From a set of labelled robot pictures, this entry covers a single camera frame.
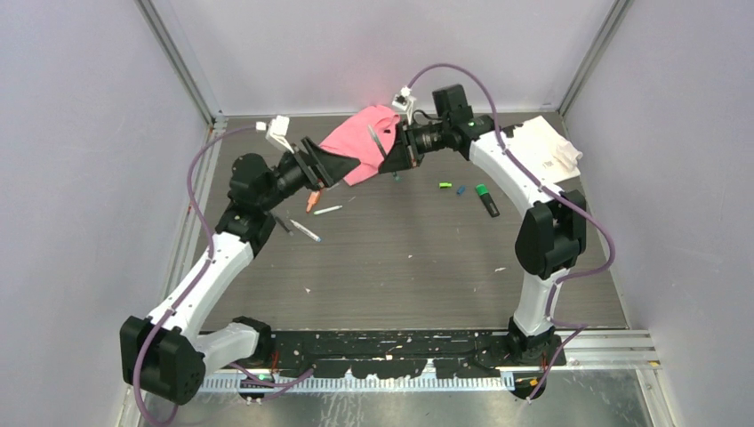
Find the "green gel pen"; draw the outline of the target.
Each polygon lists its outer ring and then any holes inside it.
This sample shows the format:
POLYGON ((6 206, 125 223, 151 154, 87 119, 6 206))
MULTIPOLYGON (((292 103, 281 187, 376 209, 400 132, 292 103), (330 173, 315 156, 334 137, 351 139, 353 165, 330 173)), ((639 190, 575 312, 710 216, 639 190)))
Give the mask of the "green gel pen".
MULTIPOLYGON (((387 158, 387 152, 385 151, 384 147, 381 144, 380 137, 378 136, 377 132, 375 132, 374 128, 371 125, 368 125, 367 129, 373 139, 373 142, 375 143, 379 152, 381 153, 382 159, 385 160, 387 158)), ((400 176, 398 175, 397 172, 392 172, 391 174, 394 178, 394 181, 400 181, 400 176)))

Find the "black green highlighter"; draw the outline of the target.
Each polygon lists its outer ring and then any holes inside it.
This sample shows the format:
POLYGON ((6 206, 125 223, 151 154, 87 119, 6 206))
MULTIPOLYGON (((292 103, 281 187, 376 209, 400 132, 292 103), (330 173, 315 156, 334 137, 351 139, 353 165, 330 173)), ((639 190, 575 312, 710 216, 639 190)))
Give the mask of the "black green highlighter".
POLYGON ((498 217, 500 215, 500 211, 495 204, 492 196, 490 195, 490 192, 485 184, 478 184, 475 187, 475 191, 480 198, 483 206, 485 207, 486 211, 491 217, 498 217))

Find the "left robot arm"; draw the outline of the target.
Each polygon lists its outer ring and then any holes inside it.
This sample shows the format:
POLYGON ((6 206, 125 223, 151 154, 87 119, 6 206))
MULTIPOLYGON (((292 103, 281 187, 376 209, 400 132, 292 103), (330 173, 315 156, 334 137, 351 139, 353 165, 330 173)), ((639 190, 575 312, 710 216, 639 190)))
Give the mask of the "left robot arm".
POLYGON ((272 211, 301 189, 343 180, 360 162, 326 151, 310 138, 285 150, 277 165, 258 154, 238 157, 229 205, 212 228, 200 260, 146 317, 130 316, 119 332, 124 381, 176 405, 190 402, 207 375, 243 359, 263 367, 272 359, 269 325, 235 318, 219 331, 200 328, 236 276, 259 255, 277 222, 272 211))

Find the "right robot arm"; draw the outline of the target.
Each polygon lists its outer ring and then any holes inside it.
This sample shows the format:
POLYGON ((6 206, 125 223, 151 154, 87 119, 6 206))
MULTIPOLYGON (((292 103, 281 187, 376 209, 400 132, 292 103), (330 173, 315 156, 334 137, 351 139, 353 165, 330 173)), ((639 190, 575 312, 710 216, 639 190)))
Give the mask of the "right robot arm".
POLYGON ((550 362, 560 344, 551 318, 559 294, 557 282, 586 249, 586 220, 578 213, 586 207, 585 197, 577 190, 536 185, 510 147, 513 129, 497 125, 492 116, 475 115, 462 85, 443 87, 432 97, 437 118, 420 125, 413 119, 410 88, 403 87, 394 96, 392 106, 405 118, 396 124, 394 145, 384 153, 378 171, 413 169, 426 154, 451 149, 505 193, 522 218, 514 250, 524 276, 508 332, 487 353, 496 363, 535 366, 550 362))

